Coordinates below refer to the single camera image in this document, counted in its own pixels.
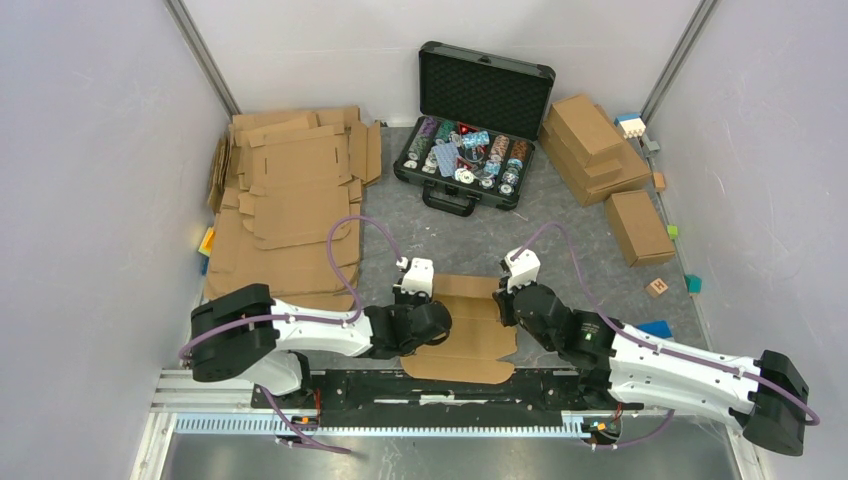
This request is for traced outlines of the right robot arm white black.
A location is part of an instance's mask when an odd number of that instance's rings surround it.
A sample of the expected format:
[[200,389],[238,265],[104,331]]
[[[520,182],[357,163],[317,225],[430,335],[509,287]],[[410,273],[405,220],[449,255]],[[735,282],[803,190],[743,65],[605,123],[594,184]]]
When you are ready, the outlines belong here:
[[732,427],[765,450],[802,455],[809,388],[788,356],[766,350],[752,358],[678,344],[571,309],[535,282],[513,289],[501,284],[493,298],[503,325],[521,327],[578,370],[585,405],[689,412]]

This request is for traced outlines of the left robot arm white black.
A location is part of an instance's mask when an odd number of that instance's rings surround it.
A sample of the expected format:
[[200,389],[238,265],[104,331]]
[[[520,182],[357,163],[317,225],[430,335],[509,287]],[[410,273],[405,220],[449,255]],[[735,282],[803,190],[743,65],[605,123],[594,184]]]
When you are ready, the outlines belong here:
[[195,308],[191,338],[179,356],[201,383],[243,379],[290,407],[314,394],[307,351],[389,360],[436,346],[450,335],[452,317],[421,294],[410,303],[334,312],[289,304],[252,284]]

